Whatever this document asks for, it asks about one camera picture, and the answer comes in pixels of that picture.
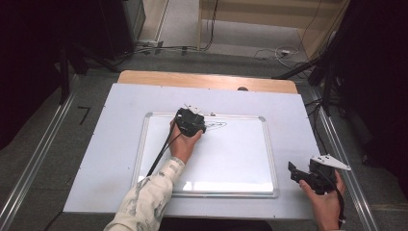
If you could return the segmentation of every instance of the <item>right hand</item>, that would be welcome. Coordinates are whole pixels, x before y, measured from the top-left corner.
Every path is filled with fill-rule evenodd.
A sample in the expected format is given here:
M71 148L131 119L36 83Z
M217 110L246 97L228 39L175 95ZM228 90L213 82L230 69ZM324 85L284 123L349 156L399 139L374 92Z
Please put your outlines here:
M174 124L173 132L171 133L170 137L170 152L171 156L177 157L180 159L184 164L187 163L189 160L192 151L194 150L195 143L201 138L203 134L202 130L199 130L193 137L186 137L181 134L180 129L178 128L177 124Z
M344 195L345 185L342 177L337 170L335 174L337 189ZM319 231L339 229L340 203L336 191L318 195L310 188L306 181L300 180L299 185L312 202L313 214L318 223Z

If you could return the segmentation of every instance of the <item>white table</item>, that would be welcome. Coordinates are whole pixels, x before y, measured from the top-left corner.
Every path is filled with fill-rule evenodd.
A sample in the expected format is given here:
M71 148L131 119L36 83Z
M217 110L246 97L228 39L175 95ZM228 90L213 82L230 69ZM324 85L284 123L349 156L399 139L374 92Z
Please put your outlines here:
M155 73L126 74L153 76ZM240 78L229 78L225 81L233 81L238 86L243 83L240 82ZM275 83L276 85L287 84L289 81ZM298 185L290 179L290 172L287 170L288 161L293 162L299 169L306 170L309 159L319 155L299 94L140 84L113 85L64 211L114 213L131 187L142 122L146 113L158 111L175 113L186 103L186 100L193 105L199 105L204 112L263 116L268 123L280 194L271 199L172 198L167 206L166 216L313 218L308 199Z

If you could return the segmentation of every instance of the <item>patterned sleeve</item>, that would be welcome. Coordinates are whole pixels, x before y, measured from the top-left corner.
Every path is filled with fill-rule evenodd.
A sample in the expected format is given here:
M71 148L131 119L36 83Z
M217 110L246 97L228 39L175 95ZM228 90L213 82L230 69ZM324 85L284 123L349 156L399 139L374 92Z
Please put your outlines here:
M173 186L184 166L182 161L171 157L158 173L139 181L123 198L114 220L104 231L159 230Z

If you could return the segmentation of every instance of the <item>table surface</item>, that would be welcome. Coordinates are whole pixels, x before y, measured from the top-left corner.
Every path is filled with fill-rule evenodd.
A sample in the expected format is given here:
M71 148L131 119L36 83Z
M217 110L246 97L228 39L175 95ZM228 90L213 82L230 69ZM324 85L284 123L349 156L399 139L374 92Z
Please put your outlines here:
M117 82L119 84L217 90L237 90L240 87L244 87L249 91L297 93L294 82L288 80L256 79L214 74L125 70L120 74Z
M238 87L251 91L236 90ZM221 115L254 114L266 118L280 193L273 199L173 197L166 209L167 216L313 218L310 202L290 179L287 169L291 161L305 170L309 159L319 154L293 82L150 71L124 71L118 84L113 85L64 211L115 212L130 188L140 122L148 112L172 112L186 103L186 96L189 103Z

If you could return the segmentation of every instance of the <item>metal frame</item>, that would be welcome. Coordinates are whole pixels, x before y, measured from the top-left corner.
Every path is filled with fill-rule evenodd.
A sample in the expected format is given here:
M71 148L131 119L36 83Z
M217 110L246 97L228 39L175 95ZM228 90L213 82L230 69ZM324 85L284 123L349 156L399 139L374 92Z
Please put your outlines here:
M311 88L311 92L314 100L321 98L319 90L317 88ZM319 112L321 122L332 145L334 156L347 166L350 166L347 156L345 155L342 142L340 141L337 131L333 125L332 118L326 116L323 110L320 110ZM360 221L363 224L364 230L379 230L374 216L372 215L370 205L368 204L366 197L364 196L364 193L357 181L354 171L343 170L342 174L345 184L350 191L350 195L353 199L357 213L360 217Z
M7 198L0 215L0 231L7 231L12 225L15 215L21 203L23 202L28 190L30 189L31 184L33 183L34 178L36 177L37 172L41 167L41 164L45 159L47 152L60 129L61 124L64 121L66 113L68 112L75 97L76 91L80 84L79 82L79 76L75 74L71 81L71 94L67 97L65 102L58 107L50 124L47 127L47 130L45 131L44 135L41 138L41 141L34 151L33 156L31 157L29 163L25 167L23 173L13 187L12 192Z

